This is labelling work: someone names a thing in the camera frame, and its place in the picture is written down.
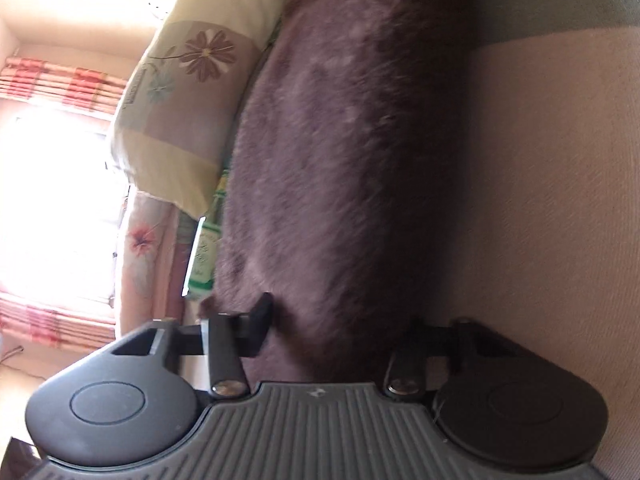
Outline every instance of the metal screw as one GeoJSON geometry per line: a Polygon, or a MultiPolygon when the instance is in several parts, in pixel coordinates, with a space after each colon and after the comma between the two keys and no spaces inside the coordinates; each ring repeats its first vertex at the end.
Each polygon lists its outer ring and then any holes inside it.
{"type": "Polygon", "coordinates": [[[413,379],[394,379],[388,389],[396,395],[415,395],[420,391],[420,386],[413,379]]]}
{"type": "Polygon", "coordinates": [[[246,393],[247,386],[241,381],[225,380],[214,384],[212,390],[220,397],[240,397],[246,393]]]}

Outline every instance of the checkered curtain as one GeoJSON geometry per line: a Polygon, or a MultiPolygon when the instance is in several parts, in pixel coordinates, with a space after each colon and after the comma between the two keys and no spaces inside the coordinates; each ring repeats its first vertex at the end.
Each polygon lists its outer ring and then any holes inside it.
{"type": "Polygon", "coordinates": [[[127,81],[95,70],[9,57],[0,72],[0,98],[49,102],[110,120],[127,81]]]}

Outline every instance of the blue flower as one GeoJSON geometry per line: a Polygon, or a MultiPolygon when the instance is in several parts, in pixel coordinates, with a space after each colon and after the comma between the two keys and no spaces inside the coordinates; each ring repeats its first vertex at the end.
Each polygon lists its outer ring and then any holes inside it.
{"type": "Polygon", "coordinates": [[[168,74],[156,72],[149,82],[149,90],[146,96],[152,103],[160,103],[164,101],[175,89],[175,81],[168,74]]]}

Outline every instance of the embroidered flower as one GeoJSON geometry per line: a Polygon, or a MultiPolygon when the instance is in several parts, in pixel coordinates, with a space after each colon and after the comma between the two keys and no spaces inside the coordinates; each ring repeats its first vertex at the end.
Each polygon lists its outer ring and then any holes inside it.
{"type": "Polygon", "coordinates": [[[140,224],[134,227],[129,232],[129,238],[129,248],[137,257],[148,253],[156,241],[154,229],[148,224],[140,224]]]}
{"type": "Polygon", "coordinates": [[[180,66],[187,69],[187,74],[196,73],[201,83],[208,78],[218,79],[222,72],[226,72],[226,65],[236,62],[233,54],[236,46],[226,38],[222,30],[215,35],[211,29],[201,30],[184,46],[188,52],[180,56],[180,66]]]}
{"type": "Polygon", "coordinates": [[[174,78],[168,74],[156,72],[149,82],[149,90],[146,91],[146,96],[152,103],[160,103],[169,97],[169,94],[174,89],[174,78]]]}

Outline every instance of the white logo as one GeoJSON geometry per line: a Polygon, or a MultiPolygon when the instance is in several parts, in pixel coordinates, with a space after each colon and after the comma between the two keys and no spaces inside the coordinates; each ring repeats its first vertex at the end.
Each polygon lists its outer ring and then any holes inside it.
{"type": "Polygon", "coordinates": [[[318,397],[324,397],[324,395],[326,394],[326,391],[324,391],[322,388],[316,388],[315,390],[311,390],[310,392],[307,392],[310,396],[315,397],[316,399],[318,397]]]}

